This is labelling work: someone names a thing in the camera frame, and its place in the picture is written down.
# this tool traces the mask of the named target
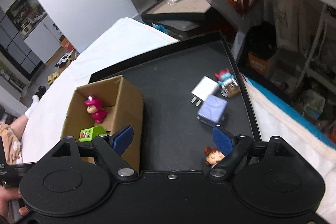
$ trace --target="white bedsheet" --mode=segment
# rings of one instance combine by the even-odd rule
[[[60,140],[73,91],[87,84],[92,73],[174,42],[175,39],[132,19],[118,20],[71,63],[42,97],[22,137],[23,161],[38,161]],[[336,151],[316,139],[254,87],[247,84],[247,90],[262,140],[282,136],[323,176],[326,193],[318,213],[330,223],[336,223]]]

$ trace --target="clothes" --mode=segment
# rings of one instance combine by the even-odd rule
[[[6,163],[15,164],[21,159],[21,143],[8,124],[0,122],[0,136],[5,151]]]
[[[39,103],[40,98],[37,95],[33,96],[33,102],[30,105],[30,107],[25,112],[26,117],[29,119],[35,108],[37,107],[37,104]]]

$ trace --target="person's hand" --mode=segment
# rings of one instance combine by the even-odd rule
[[[0,215],[8,219],[8,202],[19,198],[21,198],[19,188],[0,187]],[[22,207],[19,209],[19,213],[24,216],[28,214],[28,209]]]

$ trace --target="black table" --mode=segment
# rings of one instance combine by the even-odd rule
[[[224,128],[234,135],[260,140],[245,86],[221,33],[171,44],[105,68],[90,82],[124,75],[143,92],[144,117],[140,167],[142,170],[201,170],[205,146],[214,147],[212,128],[197,119],[199,107],[191,91],[207,76],[228,68],[241,93],[228,98]]]

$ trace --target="green toy block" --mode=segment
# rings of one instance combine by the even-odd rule
[[[90,142],[94,137],[100,134],[107,134],[102,126],[96,126],[88,129],[81,130],[79,135],[80,142]]]

